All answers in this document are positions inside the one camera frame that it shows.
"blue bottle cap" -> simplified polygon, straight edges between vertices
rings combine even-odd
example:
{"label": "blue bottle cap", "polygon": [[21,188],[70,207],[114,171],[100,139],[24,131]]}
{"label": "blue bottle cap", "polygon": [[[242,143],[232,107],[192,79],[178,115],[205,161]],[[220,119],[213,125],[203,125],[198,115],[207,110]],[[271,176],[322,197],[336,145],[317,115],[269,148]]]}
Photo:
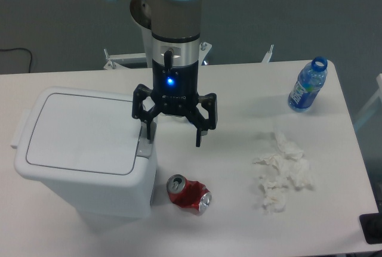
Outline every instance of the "blue bottle cap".
{"label": "blue bottle cap", "polygon": [[312,60],[312,69],[317,72],[323,72],[328,67],[328,60],[325,57],[317,56]]}

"can top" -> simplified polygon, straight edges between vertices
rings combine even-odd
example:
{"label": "can top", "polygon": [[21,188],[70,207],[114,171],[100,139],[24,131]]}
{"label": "can top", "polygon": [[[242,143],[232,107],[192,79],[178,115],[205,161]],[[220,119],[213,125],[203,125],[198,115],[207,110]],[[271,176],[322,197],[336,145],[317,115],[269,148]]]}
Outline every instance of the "can top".
{"label": "can top", "polygon": [[182,175],[173,175],[167,181],[167,192],[169,193],[180,193],[186,186],[186,179]]}
{"label": "can top", "polygon": [[317,72],[323,72],[328,67],[328,60],[325,57],[317,56],[312,60],[312,69]]}

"black object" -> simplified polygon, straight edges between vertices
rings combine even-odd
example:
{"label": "black object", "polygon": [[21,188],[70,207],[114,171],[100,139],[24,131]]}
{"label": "black object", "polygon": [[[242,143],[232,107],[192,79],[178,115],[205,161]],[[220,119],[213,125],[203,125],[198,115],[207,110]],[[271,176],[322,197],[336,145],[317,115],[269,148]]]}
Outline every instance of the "black object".
{"label": "black object", "polygon": [[[134,90],[133,112],[134,119],[140,119],[151,125],[153,119],[160,113],[186,117],[196,127],[196,146],[200,147],[202,135],[213,130],[217,124],[217,96],[210,93],[199,96],[198,61],[188,66],[173,67],[172,51],[164,54],[165,65],[153,60],[153,89],[139,84]],[[155,105],[148,111],[143,108],[143,101],[151,97]],[[197,105],[201,103],[207,110],[208,118],[204,118]],[[151,126],[147,127],[147,138],[152,139]]]}
{"label": "black object", "polygon": [[367,243],[382,243],[382,213],[363,214],[359,221]]}
{"label": "black object", "polygon": [[5,48],[5,49],[0,49],[0,52],[8,52],[8,51],[15,51],[15,50],[22,50],[26,51],[29,53],[30,59],[29,59],[29,67],[28,67],[28,73],[32,70],[32,60],[33,60],[33,54],[32,52],[24,47],[17,47],[17,48]]}

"bottle label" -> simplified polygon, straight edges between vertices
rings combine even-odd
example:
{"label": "bottle label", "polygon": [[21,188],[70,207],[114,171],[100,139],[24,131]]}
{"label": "bottle label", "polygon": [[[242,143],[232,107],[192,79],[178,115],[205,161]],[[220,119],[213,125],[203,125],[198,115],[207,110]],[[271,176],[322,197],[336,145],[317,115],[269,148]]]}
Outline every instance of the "bottle label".
{"label": "bottle label", "polygon": [[289,96],[289,100],[293,103],[294,107],[305,109],[312,105],[318,92],[319,90],[314,91],[314,87],[311,85],[302,85],[300,81],[297,81]]}
{"label": "bottle label", "polygon": [[291,93],[291,98],[295,101],[296,104],[298,104],[306,93],[308,93],[308,91],[303,85],[301,85],[300,81],[297,81]]}

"blue led light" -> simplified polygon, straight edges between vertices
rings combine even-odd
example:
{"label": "blue led light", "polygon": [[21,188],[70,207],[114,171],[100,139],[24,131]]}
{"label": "blue led light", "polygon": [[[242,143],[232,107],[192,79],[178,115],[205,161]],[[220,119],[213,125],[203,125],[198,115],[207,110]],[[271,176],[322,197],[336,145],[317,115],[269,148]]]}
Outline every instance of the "blue led light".
{"label": "blue led light", "polygon": [[172,78],[167,78],[167,85],[173,86],[174,84],[175,84],[175,82]]}

